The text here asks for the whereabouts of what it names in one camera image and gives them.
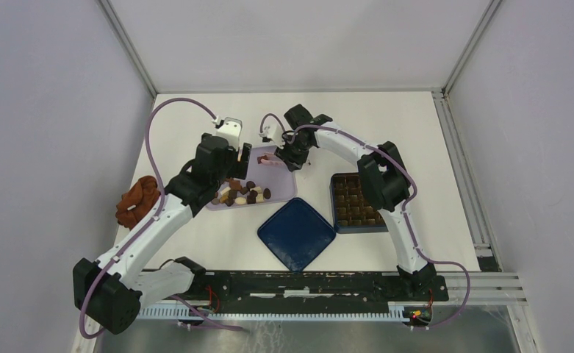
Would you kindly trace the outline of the pink tongs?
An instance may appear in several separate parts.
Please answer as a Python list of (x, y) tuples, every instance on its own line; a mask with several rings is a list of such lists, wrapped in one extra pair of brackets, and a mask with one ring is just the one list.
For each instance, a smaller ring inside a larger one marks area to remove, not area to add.
[(285, 167), (285, 163), (283, 160), (278, 158), (276, 155), (271, 153), (263, 153), (261, 155), (265, 155), (267, 157), (266, 160), (263, 160), (260, 165), (269, 165), (269, 166), (277, 166), (277, 167)]

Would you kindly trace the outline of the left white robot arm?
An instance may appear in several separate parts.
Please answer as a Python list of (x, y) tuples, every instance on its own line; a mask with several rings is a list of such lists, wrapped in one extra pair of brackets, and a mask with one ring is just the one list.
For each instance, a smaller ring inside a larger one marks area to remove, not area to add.
[(73, 268), (74, 304), (79, 309), (79, 331), (91, 318), (102, 330), (119, 334), (140, 311), (163, 299), (183, 294), (198, 299), (206, 280), (190, 267), (174, 262), (156, 271), (144, 270), (167, 240), (198, 215), (229, 178), (247, 175), (252, 146), (237, 148), (217, 135), (204, 133), (195, 157), (168, 184), (157, 180), (159, 200), (129, 234), (94, 261), (81, 259)]

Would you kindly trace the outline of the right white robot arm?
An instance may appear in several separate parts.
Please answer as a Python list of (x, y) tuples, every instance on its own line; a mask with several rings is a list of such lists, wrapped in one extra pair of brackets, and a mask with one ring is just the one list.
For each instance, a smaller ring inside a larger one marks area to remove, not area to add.
[(275, 155), (289, 171), (302, 169), (313, 148), (329, 151), (356, 166), (362, 195), (382, 217), (392, 238), (401, 278), (400, 292), (409, 300), (420, 299), (428, 292), (437, 272), (419, 247), (409, 209), (417, 187), (396, 145), (390, 141), (369, 144), (329, 116), (313, 116), (300, 104), (290, 108), (284, 117), (290, 128), (285, 129), (281, 122), (261, 124), (262, 140), (276, 146)]

